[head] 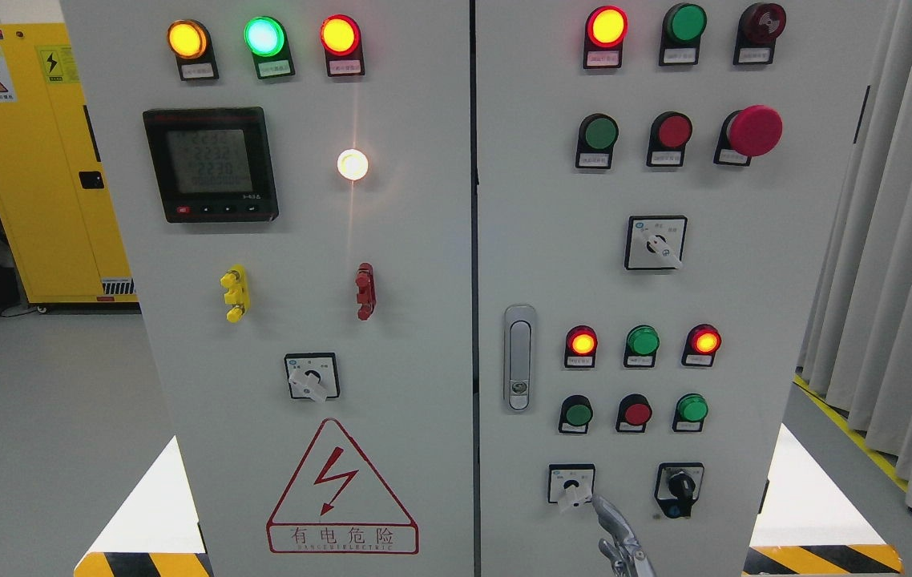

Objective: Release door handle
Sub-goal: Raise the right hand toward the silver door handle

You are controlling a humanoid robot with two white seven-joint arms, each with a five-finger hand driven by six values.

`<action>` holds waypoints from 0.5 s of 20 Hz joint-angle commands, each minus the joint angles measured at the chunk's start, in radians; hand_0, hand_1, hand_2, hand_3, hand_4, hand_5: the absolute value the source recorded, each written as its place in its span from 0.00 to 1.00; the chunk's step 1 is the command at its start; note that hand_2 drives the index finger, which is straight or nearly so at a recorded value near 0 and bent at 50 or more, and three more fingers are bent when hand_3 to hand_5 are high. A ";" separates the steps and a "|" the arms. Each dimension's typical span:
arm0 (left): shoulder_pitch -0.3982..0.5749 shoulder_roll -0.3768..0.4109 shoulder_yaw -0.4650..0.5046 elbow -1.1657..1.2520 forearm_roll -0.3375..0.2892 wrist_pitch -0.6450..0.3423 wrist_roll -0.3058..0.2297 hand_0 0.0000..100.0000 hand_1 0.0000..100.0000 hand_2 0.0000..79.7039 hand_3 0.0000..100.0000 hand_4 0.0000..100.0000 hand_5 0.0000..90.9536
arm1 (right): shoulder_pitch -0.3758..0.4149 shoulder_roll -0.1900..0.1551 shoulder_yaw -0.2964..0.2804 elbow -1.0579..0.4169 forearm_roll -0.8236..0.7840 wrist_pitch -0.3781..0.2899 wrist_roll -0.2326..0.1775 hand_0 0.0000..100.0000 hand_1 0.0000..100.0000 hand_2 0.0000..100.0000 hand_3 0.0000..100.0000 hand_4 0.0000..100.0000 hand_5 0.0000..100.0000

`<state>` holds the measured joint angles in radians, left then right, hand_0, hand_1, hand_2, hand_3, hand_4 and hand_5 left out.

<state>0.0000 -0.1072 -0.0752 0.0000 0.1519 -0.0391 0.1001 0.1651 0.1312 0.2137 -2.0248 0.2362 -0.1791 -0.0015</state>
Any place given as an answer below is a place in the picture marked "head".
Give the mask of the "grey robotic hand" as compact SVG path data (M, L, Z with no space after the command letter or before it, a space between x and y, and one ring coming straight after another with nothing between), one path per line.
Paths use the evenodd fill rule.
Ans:
M655 576L649 555L624 515L603 496L592 495L591 503L599 525L612 539L600 539L599 551L610 559L614 576Z

